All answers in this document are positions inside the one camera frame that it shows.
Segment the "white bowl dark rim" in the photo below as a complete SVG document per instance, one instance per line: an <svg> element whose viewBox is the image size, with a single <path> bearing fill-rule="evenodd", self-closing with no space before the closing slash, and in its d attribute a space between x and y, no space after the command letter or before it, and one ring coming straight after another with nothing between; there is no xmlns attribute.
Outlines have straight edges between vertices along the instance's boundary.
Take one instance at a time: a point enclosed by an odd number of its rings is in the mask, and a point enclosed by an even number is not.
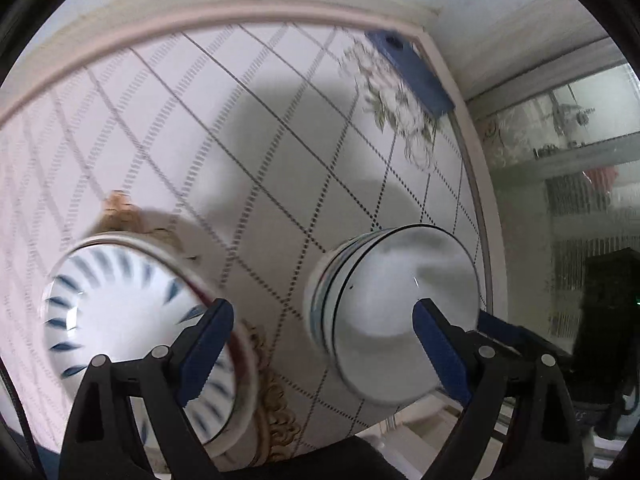
<svg viewBox="0 0 640 480"><path fill-rule="evenodd" d="M480 281L471 255L437 226L409 224L358 249L330 281L324 334L329 361L367 401L411 403L439 385L412 327L421 299L434 301L454 326L472 330Z"/></svg>

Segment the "white plate blue leaf pattern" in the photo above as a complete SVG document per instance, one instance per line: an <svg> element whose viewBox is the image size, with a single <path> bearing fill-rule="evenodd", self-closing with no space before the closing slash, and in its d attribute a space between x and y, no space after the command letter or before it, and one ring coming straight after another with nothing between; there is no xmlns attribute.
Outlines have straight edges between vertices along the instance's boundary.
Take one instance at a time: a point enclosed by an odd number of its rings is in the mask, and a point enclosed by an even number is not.
<svg viewBox="0 0 640 480"><path fill-rule="evenodd" d="M90 360L140 359L198 322L219 292L172 248L141 235L82 240L53 266L42 292L43 342L66 396Z"/></svg>

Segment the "white bowl blue spots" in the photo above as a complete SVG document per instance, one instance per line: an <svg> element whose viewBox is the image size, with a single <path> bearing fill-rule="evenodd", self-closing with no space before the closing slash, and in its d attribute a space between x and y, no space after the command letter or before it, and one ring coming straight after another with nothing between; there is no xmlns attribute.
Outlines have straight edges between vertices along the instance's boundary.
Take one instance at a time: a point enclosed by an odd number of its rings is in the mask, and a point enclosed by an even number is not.
<svg viewBox="0 0 640 480"><path fill-rule="evenodd" d="M303 303L300 308L303 312L309 339L327 360L330 358L331 352L324 334L323 323L330 281L358 249L371 243L372 240L386 232L387 229L382 229L363 233L345 240L342 244L326 252L314 265L307 278L303 293Z"/></svg>

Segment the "white plate pink flowers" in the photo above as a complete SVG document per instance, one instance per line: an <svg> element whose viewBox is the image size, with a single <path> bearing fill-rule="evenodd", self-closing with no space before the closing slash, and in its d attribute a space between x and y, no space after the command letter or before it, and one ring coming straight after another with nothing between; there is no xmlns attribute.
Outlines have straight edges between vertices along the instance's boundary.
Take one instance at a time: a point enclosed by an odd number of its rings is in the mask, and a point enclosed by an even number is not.
<svg viewBox="0 0 640 480"><path fill-rule="evenodd" d="M200 396L186 404L186 414L211 458L224 456L250 428L257 404L258 373L248 329L234 310L228 344Z"/></svg>

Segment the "patterned table mat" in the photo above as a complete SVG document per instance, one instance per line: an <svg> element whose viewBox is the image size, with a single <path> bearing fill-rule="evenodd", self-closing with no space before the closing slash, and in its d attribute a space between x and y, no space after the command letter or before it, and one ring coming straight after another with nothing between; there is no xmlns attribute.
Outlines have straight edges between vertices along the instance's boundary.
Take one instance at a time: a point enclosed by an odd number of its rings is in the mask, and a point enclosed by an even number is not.
<svg viewBox="0 0 640 480"><path fill-rule="evenodd" d="M477 134L443 119L430 154L416 110L356 83L354 21L224 23L81 64L1 118L1 356L36 441L62 443L70 402L56 260L125 193L145 231L175 237L250 328L265 362L257 425L233 466L290 458L390 416L351 393L306 336L312 267L344 240L423 222L454 234L494 304L490 187Z"/></svg>

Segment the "glass sliding door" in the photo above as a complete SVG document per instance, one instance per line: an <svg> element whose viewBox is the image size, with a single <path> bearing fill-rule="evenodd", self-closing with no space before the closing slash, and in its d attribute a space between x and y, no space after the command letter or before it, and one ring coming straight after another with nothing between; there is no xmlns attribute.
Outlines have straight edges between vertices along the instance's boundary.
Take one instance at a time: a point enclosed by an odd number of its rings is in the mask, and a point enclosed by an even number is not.
<svg viewBox="0 0 640 480"><path fill-rule="evenodd" d="M639 77L587 48L469 100L494 186L508 312L573 347L588 258L639 246Z"/></svg>

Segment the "blue smartphone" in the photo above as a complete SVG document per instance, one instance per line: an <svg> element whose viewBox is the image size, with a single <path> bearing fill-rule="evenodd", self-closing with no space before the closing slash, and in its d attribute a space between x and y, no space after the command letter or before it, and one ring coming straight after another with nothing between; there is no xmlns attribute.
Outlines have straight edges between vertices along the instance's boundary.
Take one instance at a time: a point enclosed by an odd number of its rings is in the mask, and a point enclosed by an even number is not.
<svg viewBox="0 0 640 480"><path fill-rule="evenodd" d="M454 102L438 77L399 32L368 30L366 37L375 50L393 66L428 114L438 119L454 110Z"/></svg>

